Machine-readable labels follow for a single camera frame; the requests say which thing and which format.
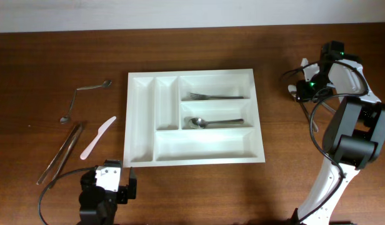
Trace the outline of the steel tablespoon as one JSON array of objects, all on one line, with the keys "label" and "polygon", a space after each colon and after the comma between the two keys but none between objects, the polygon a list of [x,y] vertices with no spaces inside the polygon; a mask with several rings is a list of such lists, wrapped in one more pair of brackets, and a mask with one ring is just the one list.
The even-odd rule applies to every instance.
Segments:
[{"label": "steel tablespoon", "polygon": [[[287,88],[288,88],[288,91],[289,91],[290,95],[293,97],[293,99],[294,99],[295,101],[298,101],[298,100],[296,99],[296,93],[297,93],[296,86],[290,84]],[[309,115],[309,112],[308,112],[307,108],[305,107],[305,105],[304,105],[302,102],[299,102],[299,105],[300,105],[302,111],[304,112],[304,115],[305,115],[305,117],[306,117],[308,123],[311,123],[311,124],[312,124],[312,130],[313,130],[315,133],[318,133],[318,132],[319,132],[319,128],[318,128],[317,124],[316,124],[314,121],[311,121],[311,120],[310,120],[310,115]]]},{"label": "steel tablespoon", "polygon": [[201,117],[189,117],[185,120],[183,129],[207,129],[207,128],[221,128],[228,126],[238,126],[244,124],[245,120],[240,119],[228,119],[228,120],[215,120],[208,121]]}]

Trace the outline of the steel fork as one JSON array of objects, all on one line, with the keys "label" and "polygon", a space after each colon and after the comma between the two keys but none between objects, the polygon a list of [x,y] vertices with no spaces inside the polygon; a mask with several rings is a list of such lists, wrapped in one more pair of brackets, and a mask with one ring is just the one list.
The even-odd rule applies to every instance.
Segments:
[{"label": "steel fork", "polygon": [[331,106],[329,106],[327,103],[322,102],[321,105],[326,108],[331,114],[334,114],[336,112],[335,109],[333,109]]},{"label": "steel fork", "polygon": [[195,101],[207,101],[207,100],[222,100],[222,99],[244,99],[244,96],[217,96],[217,95],[207,95],[207,94],[198,94],[198,93],[190,92],[186,99],[195,100]]}]

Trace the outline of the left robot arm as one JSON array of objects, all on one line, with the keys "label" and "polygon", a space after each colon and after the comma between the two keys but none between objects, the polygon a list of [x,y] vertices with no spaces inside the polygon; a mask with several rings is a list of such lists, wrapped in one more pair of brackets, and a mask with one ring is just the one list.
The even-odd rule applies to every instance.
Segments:
[{"label": "left robot arm", "polygon": [[138,179],[134,169],[129,170],[129,182],[120,185],[122,164],[106,160],[81,177],[82,192],[79,195],[81,224],[114,224],[119,204],[136,199]]}]

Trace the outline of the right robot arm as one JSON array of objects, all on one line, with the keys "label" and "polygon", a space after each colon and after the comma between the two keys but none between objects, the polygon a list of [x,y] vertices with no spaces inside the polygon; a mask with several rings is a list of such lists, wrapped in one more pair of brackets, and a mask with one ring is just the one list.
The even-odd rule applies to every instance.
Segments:
[{"label": "right robot arm", "polygon": [[[385,141],[385,104],[374,95],[363,74],[361,58],[344,51],[344,43],[330,41],[321,48],[318,61],[303,59],[293,76],[304,79],[288,87],[299,104],[315,104],[309,112],[309,135],[323,155],[321,170],[306,200],[297,207],[288,224],[330,224],[344,190],[351,180],[374,162]],[[337,98],[322,142],[314,136],[314,117],[318,107]]]}]

